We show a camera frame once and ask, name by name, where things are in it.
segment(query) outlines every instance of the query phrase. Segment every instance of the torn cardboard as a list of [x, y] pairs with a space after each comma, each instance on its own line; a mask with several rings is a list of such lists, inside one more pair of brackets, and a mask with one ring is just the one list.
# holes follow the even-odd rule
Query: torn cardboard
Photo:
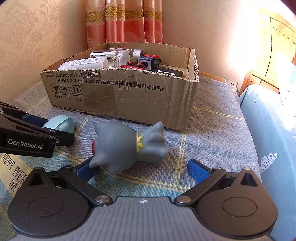
[[[183, 71], [182, 78], [137, 69], [61, 70], [65, 61], [88, 58], [94, 50], [110, 47], [143, 49], [157, 54], [165, 67]], [[60, 60], [41, 72], [53, 106], [94, 115], [164, 127], [186, 128], [198, 83], [193, 49], [155, 43], [104, 43]]]

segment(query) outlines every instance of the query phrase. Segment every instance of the metal screw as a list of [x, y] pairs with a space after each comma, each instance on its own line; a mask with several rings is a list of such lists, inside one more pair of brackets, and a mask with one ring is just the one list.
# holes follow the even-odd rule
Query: metal screw
[[176, 201], [178, 203], [189, 203], [189, 202], [191, 202], [191, 198], [188, 196], [179, 196], [176, 198]]
[[106, 195], [100, 195], [100, 196], [96, 197], [96, 202], [98, 202], [98, 203], [106, 203], [109, 201], [110, 201], [110, 198]]

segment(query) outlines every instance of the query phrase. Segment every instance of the barcode label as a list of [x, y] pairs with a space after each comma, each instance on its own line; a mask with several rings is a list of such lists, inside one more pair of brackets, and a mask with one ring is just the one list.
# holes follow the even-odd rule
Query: barcode label
[[97, 63], [100, 58], [85, 58], [85, 59], [78, 59], [73, 60], [68, 66], [77, 65], [77, 64], [88, 64], [88, 63]]

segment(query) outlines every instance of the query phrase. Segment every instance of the clear plastic jar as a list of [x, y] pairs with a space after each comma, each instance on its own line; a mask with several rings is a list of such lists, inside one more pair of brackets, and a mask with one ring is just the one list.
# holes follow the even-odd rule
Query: clear plastic jar
[[106, 57], [110, 68], [120, 68], [121, 65], [130, 61], [129, 51], [125, 49], [96, 50], [91, 52], [90, 57]]
[[129, 52], [129, 54], [131, 55], [131, 49], [127, 49], [127, 48], [109, 48], [110, 51], [119, 51], [119, 50], [127, 50]]

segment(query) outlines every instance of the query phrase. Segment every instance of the umbrella symbol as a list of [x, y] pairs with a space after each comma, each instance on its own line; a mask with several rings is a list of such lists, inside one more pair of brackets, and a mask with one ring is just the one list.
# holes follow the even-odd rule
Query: umbrella symbol
[[64, 90], [66, 94], [68, 89], [66, 87], [63, 87], [62, 90]]

